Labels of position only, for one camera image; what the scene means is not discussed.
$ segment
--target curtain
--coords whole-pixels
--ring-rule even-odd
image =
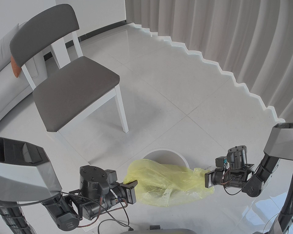
[[[292,0],[125,0],[128,22],[170,36],[233,72],[293,122]]]

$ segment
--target white chair frame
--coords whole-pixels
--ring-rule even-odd
[[[75,50],[77,52],[78,57],[83,56],[81,47],[77,38],[76,31],[72,32],[72,38]],[[51,44],[51,50],[53,57],[57,63],[58,68],[64,67],[66,64],[70,63],[70,59],[65,47],[64,39],[61,38],[54,43]],[[33,82],[33,79],[31,78],[28,69],[26,65],[24,64],[22,67],[22,71],[25,74],[30,86],[34,90],[36,88],[35,83]],[[100,97],[98,100],[93,102],[91,105],[89,105],[87,108],[85,108],[82,112],[80,112],[77,116],[75,116],[72,120],[70,120],[65,126],[63,126],[61,129],[59,129],[57,132],[53,133],[54,136],[67,148],[70,155],[72,155],[77,163],[77,165],[89,165],[89,163],[72,147],[72,145],[63,137],[62,134],[65,132],[70,131],[76,124],[81,122],[84,118],[86,118],[88,115],[93,113],[96,109],[98,109],[100,106],[102,106],[104,103],[109,101],[112,97],[115,97],[116,105],[119,113],[119,117],[121,120],[123,131],[126,133],[128,132],[128,125],[126,121],[124,106],[122,102],[121,92],[119,84],[116,85],[113,89],[111,89],[109,92],[104,94],[102,97]]]

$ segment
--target gray sofa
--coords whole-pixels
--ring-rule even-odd
[[[42,52],[31,58],[26,66],[36,85],[47,78],[46,64]],[[0,70],[0,120],[32,91],[23,71],[17,78],[15,77],[11,63]]]

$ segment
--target chair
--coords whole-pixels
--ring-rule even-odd
[[[72,129],[112,97],[115,97],[124,132],[128,132],[128,126],[119,75],[83,56],[76,34],[78,29],[73,8],[68,4],[56,5],[31,18],[11,40],[10,50],[33,89],[33,98],[47,131],[54,133],[79,165],[84,165],[89,163],[62,136],[64,132]],[[56,48],[60,42],[63,47],[59,48],[65,48],[63,37],[69,33],[72,33],[78,58],[70,62],[68,57],[64,62],[56,58]],[[25,63],[54,43],[52,48],[55,50],[52,53],[59,70],[36,87]]]

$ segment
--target plastic bag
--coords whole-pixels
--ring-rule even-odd
[[[193,202],[214,193],[214,187],[205,187],[206,172],[208,171],[201,168],[193,171],[183,166],[140,159],[129,165],[123,183],[137,180],[137,201],[167,207]]]

